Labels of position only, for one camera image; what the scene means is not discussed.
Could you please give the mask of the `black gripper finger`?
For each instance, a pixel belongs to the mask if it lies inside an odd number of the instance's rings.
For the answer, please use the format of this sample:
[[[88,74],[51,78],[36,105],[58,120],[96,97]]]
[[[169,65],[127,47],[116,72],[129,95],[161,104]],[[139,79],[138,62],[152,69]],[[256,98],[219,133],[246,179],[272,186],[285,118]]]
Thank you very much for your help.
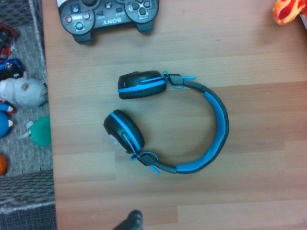
[[[142,230],[143,215],[139,210],[131,211],[127,218],[118,224],[114,230]]]

